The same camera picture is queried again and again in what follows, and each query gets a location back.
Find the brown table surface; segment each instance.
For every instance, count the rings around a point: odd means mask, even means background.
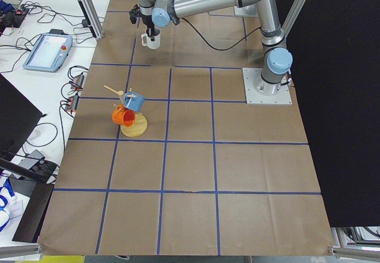
[[[258,32],[210,49],[181,21],[161,47],[111,0],[40,243],[50,255],[326,255],[333,244],[308,141],[293,105],[245,103],[243,67],[262,66]],[[233,9],[189,20],[228,47],[259,26]],[[148,129],[111,121],[117,96],[147,98]]]

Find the mug handle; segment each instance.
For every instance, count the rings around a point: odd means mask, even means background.
[[[141,44],[142,46],[148,46],[148,35],[146,33],[143,33],[141,35]]]

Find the black monitor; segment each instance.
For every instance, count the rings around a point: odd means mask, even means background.
[[[45,182],[44,177],[11,163],[42,113],[0,74],[0,171],[7,170],[36,182]]]

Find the white desk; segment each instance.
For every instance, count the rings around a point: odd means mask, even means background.
[[[82,16],[82,11],[77,0],[23,0],[22,3],[27,1],[38,2],[42,6],[50,6],[53,10],[70,15]],[[104,17],[108,8],[110,0],[93,0],[94,6],[97,10],[99,17]],[[2,35],[0,37],[0,45],[14,45],[19,37],[31,39],[37,34],[48,32],[51,28],[61,29],[68,34],[73,34],[73,26],[67,23],[63,18],[57,16],[49,24],[39,24],[37,20],[46,13],[43,11],[37,15],[28,15],[20,28],[15,28],[10,36]],[[73,24],[80,23],[83,17],[67,17]],[[78,30],[77,33],[89,31],[88,28]],[[7,28],[4,34],[10,34],[11,28]],[[91,34],[79,35],[80,39],[89,37]],[[3,74],[5,78],[10,81],[20,92],[22,92],[42,113],[47,114],[41,122],[51,122],[58,128],[58,136],[51,144],[38,148],[39,151],[46,157],[46,159],[60,164],[62,161],[64,148],[62,140],[61,122],[59,118],[59,101],[62,100],[61,87],[69,81],[67,71],[74,65],[81,65],[89,68],[92,60],[93,53],[96,47],[96,40],[94,38],[86,40],[84,43],[77,44],[75,41],[73,47],[69,52],[63,66],[54,73],[28,71],[23,69],[22,65],[26,60],[28,53],[26,53],[16,64],[14,70],[9,73]],[[0,48],[0,71],[10,70],[14,62],[24,53],[22,50],[2,47]],[[73,69],[72,74],[77,75],[82,70]],[[64,94],[70,91],[70,86],[64,88]],[[69,137],[73,119],[61,112],[62,124],[64,127],[65,142]],[[31,134],[29,140],[35,144],[40,145],[49,142],[55,135],[55,130],[52,126],[43,125],[38,126]],[[31,153],[34,148],[28,144],[24,145],[26,152]],[[14,157],[13,161],[18,163],[22,158]],[[27,197],[20,195],[23,199],[24,208],[29,201]],[[12,219],[7,227],[0,233],[0,247],[4,246],[19,246],[29,243],[13,242],[12,238],[20,223],[21,217]],[[7,260],[38,260],[40,255],[29,255],[18,258],[7,258]]]

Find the mug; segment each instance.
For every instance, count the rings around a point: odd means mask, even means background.
[[[126,109],[122,104],[117,106],[112,113],[112,121],[118,125],[133,126],[135,117],[135,112]]]
[[[134,112],[139,112],[143,106],[145,97],[135,92],[129,91],[123,95],[123,101],[124,107],[129,110],[133,110]]]
[[[161,32],[155,27],[154,28],[154,41],[152,41],[147,33],[141,35],[141,44],[143,46],[148,46],[150,49],[157,49],[161,45]]]

